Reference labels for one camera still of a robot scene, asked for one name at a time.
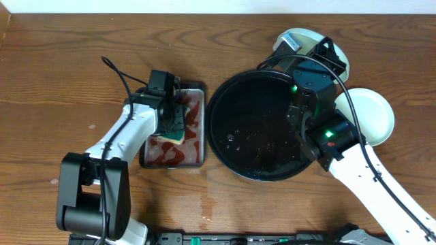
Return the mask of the green yellow sponge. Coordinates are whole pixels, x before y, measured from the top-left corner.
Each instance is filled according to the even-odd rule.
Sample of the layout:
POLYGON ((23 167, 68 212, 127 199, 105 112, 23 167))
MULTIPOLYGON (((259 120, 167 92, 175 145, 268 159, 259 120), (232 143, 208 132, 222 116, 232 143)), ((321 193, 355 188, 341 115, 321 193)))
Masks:
POLYGON ((162 133, 158 138, 161 141, 171 142, 173 144, 182 144, 185 139, 185 116, 190 109, 184 105, 177 105, 175 109, 175 119, 167 128, 167 131, 162 133))

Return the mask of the light blue plate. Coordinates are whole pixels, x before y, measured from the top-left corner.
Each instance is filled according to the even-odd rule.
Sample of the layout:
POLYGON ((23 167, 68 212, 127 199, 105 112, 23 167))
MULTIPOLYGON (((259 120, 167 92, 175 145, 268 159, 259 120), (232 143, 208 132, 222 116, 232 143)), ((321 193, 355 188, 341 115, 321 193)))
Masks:
MULTIPOLYGON (((304 28, 292 28, 292 29, 288 29, 287 31, 291 32, 293 34, 293 36, 302 45, 302 48, 298 52, 294 52, 285 42, 284 42, 284 45, 282 45, 282 47, 280 47, 280 45, 282 43, 279 44, 279 42, 276 40, 275 44, 272 47, 272 49, 273 49, 272 55, 273 56, 276 54, 287 54, 287 53, 309 55, 309 51, 311 51, 311 49, 316 44, 318 44, 319 42, 321 42, 325 38, 325 36, 323 36, 322 34, 319 34, 315 31, 312 31, 309 29, 304 29, 304 28)), ((338 47, 335 43, 333 43, 333 46, 334 46, 334 51, 336 52, 337 56, 339 57, 339 60, 343 61, 346 64, 345 71, 341 75, 339 75, 340 79, 342 79, 342 81, 345 83, 349 78, 349 71, 350 71, 349 61, 348 61, 345 53, 342 51, 342 49, 340 49, 340 47, 338 47)))
POLYGON ((348 90, 363 136, 371 146, 384 143, 394 130, 395 117, 388 101, 367 88, 348 90))

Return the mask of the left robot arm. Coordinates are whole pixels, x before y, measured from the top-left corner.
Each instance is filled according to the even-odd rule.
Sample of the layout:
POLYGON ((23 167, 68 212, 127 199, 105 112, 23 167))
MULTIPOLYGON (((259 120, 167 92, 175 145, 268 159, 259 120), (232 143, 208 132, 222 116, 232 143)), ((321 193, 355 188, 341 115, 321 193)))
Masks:
POLYGON ((95 238, 96 244, 146 244, 146 225, 131 217, 129 166, 143 143, 170 127, 183 129, 174 89, 130 93, 119 119, 84 153, 61 162, 58 229, 95 238))

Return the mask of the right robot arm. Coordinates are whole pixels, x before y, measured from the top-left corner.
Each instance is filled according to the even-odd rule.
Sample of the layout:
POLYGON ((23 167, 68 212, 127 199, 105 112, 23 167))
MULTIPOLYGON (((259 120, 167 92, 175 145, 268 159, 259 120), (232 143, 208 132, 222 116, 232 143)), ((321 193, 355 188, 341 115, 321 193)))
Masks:
POLYGON ((324 37, 306 54, 291 34, 278 38, 258 69, 280 66, 290 76, 292 96, 286 114, 303 154, 341 181, 373 215, 394 244, 434 244, 435 221, 392 177, 366 141, 347 89, 351 116, 334 102, 347 63, 324 37))

